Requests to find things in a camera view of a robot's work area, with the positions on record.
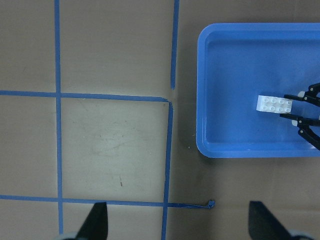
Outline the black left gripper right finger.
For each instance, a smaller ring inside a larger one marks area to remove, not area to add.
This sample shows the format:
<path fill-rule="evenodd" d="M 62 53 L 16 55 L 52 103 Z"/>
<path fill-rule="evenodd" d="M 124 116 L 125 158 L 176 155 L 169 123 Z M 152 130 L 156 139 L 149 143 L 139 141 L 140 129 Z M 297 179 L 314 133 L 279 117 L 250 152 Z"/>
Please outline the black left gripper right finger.
<path fill-rule="evenodd" d="M 252 240 L 290 240 L 288 230 L 261 201 L 250 201 L 248 233 Z"/>

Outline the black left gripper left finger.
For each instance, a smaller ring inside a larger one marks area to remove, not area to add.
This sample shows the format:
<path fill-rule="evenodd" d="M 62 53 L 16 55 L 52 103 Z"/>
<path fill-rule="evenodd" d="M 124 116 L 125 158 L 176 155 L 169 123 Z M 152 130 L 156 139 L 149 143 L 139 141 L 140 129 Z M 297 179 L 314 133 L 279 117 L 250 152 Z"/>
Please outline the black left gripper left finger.
<path fill-rule="evenodd" d="M 77 240 L 106 240 L 108 237 L 108 209 L 106 202 L 93 205 L 79 229 Z"/>

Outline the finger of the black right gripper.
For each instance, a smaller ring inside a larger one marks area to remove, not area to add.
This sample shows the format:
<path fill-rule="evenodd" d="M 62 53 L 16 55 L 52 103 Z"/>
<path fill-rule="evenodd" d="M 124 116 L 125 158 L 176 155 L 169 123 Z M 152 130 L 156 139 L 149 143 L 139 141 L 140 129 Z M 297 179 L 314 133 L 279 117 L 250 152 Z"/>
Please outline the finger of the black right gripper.
<path fill-rule="evenodd" d="M 317 150 L 320 149 L 320 137 L 313 132 L 311 127 L 319 127 L 320 120 L 315 118 L 305 118 L 300 115 L 281 113 L 281 118 L 291 120 L 291 123 L 298 127 L 298 134 L 306 140 L 309 144 L 315 147 Z"/>
<path fill-rule="evenodd" d="M 285 94 L 284 98 L 294 101 L 307 102 L 309 104 L 320 106 L 320 84 L 312 84 L 308 87 L 307 91 L 301 91 L 298 95 Z"/>

